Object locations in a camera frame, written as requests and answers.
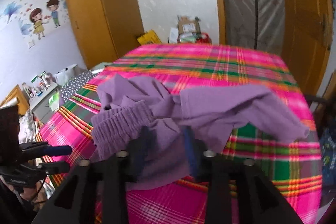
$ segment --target patterned cloth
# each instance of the patterned cloth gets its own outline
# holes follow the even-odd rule
[[[89,82],[95,75],[86,70],[82,72],[80,75],[71,78],[68,82],[62,86],[60,90],[60,95],[63,99],[63,102],[66,103],[70,97],[72,97],[77,91],[79,91],[87,82]]]
[[[90,136],[91,117],[99,112],[96,87],[115,74],[131,78],[148,75],[171,93],[193,86],[262,84],[269,87],[311,132],[305,141],[280,143],[248,124],[234,130],[223,154],[243,161],[253,158],[273,181],[304,223],[313,223],[321,194],[321,154],[315,124],[306,101],[283,60],[272,54],[244,48],[211,45],[145,45],[118,59],[90,80],[41,129],[40,140],[71,145],[73,153],[45,157],[76,165],[95,147]],[[59,184],[63,177],[57,175]],[[231,185],[236,196],[235,186]],[[204,223],[207,187],[186,177],[153,190],[127,193],[130,223]],[[233,222],[238,222],[237,200],[232,200]],[[101,220],[100,204],[97,222]]]

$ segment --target cartoon boy sticker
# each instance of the cartoon boy sticker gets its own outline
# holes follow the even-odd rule
[[[34,34],[37,34],[38,35],[38,38],[40,38],[40,34],[42,33],[42,37],[44,37],[44,27],[43,27],[43,24],[46,24],[46,23],[43,23],[42,22],[42,10],[41,8],[36,8],[34,9],[33,11],[31,11],[30,13],[30,21],[34,23],[34,31],[33,33]]]
[[[58,5],[59,5],[59,0],[49,0],[47,3],[47,8],[51,12],[51,17],[56,25],[56,28],[60,26],[60,23],[58,21]]]

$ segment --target white plastic bag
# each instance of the white plastic bag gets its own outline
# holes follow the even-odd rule
[[[78,76],[81,73],[80,68],[77,64],[73,64],[60,72],[54,74],[54,78],[56,80],[56,83],[60,86],[65,85],[66,82],[68,82],[72,77]]]

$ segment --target wooden wardrobe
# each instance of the wooden wardrobe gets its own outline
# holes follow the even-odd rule
[[[71,26],[88,69],[139,47],[144,33],[138,0],[66,0]]]

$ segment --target cartoon girl sticker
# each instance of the cartoon girl sticker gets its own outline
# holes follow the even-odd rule
[[[41,10],[41,8],[36,8],[33,11],[31,11],[29,18],[30,18],[30,21],[34,23],[33,33],[37,34],[39,39],[41,39],[40,38],[41,33],[42,33],[42,37],[45,37],[43,24],[48,23],[48,21],[45,22],[45,23],[42,22],[42,10]]]

